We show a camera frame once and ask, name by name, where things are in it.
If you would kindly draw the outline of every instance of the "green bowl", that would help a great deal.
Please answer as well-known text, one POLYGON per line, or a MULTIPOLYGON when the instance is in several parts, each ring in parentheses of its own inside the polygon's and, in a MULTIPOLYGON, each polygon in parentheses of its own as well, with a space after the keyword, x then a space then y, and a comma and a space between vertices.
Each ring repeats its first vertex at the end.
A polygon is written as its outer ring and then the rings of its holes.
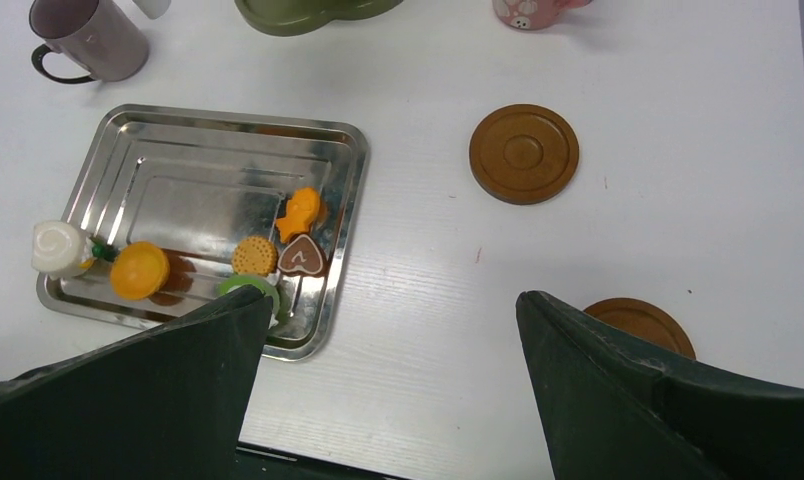
POLYGON ((277 37, 314 31, 332 20, 361 20, 380 15, 402 0, 235 0, 240 14, 256 30, 277 37))

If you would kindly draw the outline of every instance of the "orange round toy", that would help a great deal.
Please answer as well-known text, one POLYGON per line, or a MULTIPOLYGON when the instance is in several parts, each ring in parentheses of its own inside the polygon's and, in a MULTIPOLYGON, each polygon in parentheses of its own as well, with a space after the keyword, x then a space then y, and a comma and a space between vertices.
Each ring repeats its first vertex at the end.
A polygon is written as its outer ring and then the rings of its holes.
POLYGON ((135 242, 122 249, 113 263, 110 282, 125 300, 143 300, 164 286, 169 278, 169 259, 149 242, 135 242))

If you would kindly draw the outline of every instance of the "pink mug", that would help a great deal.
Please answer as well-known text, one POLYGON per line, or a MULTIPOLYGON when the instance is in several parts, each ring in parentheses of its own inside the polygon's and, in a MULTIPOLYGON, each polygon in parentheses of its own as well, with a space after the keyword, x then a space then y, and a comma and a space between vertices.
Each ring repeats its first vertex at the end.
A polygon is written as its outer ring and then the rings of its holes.
POLYGON ((493 10, 505 25, 540 30, 554 24, 564 10, 584 7, 592 0, 493 0, 493 10))

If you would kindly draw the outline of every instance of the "mug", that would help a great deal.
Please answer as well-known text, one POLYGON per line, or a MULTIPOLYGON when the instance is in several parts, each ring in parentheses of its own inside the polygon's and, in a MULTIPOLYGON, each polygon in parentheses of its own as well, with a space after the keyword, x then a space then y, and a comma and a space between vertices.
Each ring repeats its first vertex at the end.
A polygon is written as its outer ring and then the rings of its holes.
POLYGON ((564 10, 584 7, 592 0, 493 0, 493 10, 505 25, 540 30, 554 24, 564 10))
POLYGON ((103 80, 116 82, 137 73, 149 58, 149 42, 113 0, 35 0, 29 14, 31 30, 45 44, 31 55, 44 77, 75 85, 103 80), (43 59, 62 53, 90 72, 60 78, 46 71, 43 59))

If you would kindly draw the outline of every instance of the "heart-shaped cookie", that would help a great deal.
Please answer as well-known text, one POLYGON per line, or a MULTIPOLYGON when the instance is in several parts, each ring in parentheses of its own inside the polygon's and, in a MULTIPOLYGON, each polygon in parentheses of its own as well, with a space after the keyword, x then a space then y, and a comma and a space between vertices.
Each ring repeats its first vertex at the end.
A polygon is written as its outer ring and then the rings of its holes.
POLYGON ((319 277, 325 272, 325 267, 325 254, 306 233, 290 242, 278 257, 278 269, 285 275, 319 277))

